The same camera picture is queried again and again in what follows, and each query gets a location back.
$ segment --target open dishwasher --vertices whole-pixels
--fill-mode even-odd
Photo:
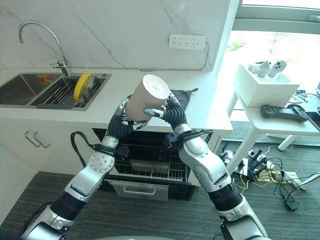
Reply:
[[[100,141],[106,129],[94,128]],[[113,170],[101,189],[116,191],[119,197],[167,201],[189,201],[196,188],[188,181],[191,170],[178,155],[178,149],[163,145],[166,132],[135,131],[119,140],[128,146],[126,159],[116,158]]]

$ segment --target countertop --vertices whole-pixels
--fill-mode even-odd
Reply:
[[[129,69],[89,69],[76,68],[72,73],[106,73],[112,74],[86,111],[30,109],[30,108],[0,108],[0,118],[17,120],[42,120],[65,122],[90,126],[92,128],[107,128],[118,104],[132,94],[136,86],[146,74],[162,78],[173,90],[199,90],[191,95],[186,108],[188,124],[194,129],[214,129],[216,134],[228,136],[233,128],[227,111],[221,108],[223,101],[216,93],[217,81],[212,71],[150,71]],[[15,68],[0,70],[0,84],[7,82],[19,73],[61,73],[55,68]],[[161,119],[153,117],[145,131],[170,132],[171,127]]]

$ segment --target marble backsplash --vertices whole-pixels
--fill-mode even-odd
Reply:
[[[62,59],[39,21],[58,36],[75,68],[213,69],[228,0],[1,0],[0,68],[48,67]],[[205,35],[204,50],[171,49],[170,34]]]

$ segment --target robotic arm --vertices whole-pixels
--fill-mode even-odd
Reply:
[[[22,234],[23,240],[65,240],[64,233],[97,191],[114,166],[119,139],[143,128],[147,122],[123,123],[126,98],[117,107],[101,144],[96,148],[87,166],[67,184],[57,200],[39,215]],[[171,124],[179,136],[192,129],[187,124],[184,110],[171,93],[167,108],[146,108],[144,112]],[[226,240],[268,240],[266,230],[258,217],[233,184],[222,160],[213,154],[207,143],[197,137],[186,137],[179,148],[181,160],[194,172],[201,186],[208,192],[222,220],[221,230]]]
[[[119,139],[143,128],[147,122],[134,124],[122,122],[124,108],[129,101],[125,98],[115,110],[106,135],[96,146],[87,166],[64,188],[64,191],[22,234],[23,240],[65,240],[64,233],[74,224],[75,218],[101,185],[103,178],[115,164],[114,153]]]
[[[144,112],[169,124],[179,136],[191,132],[185,112],[171,93],[167,108],[145,108]],[[231,180],[223,161],[213,154],[199,136],[182,140],[180,159],[193,171],[201,186],[209,194],[222,221],[220,226],[226,240],[266,240],[267,232]]]

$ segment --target kitchen sink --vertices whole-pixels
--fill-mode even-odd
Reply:
[[[61,74],[20,73],[0,87],[1,105],[27,105]]]
[[[94,73],[93,86],[75,101],[74,90],[81,75],[20,73],[0,87],[0,107],[85,111],[112,74]]]

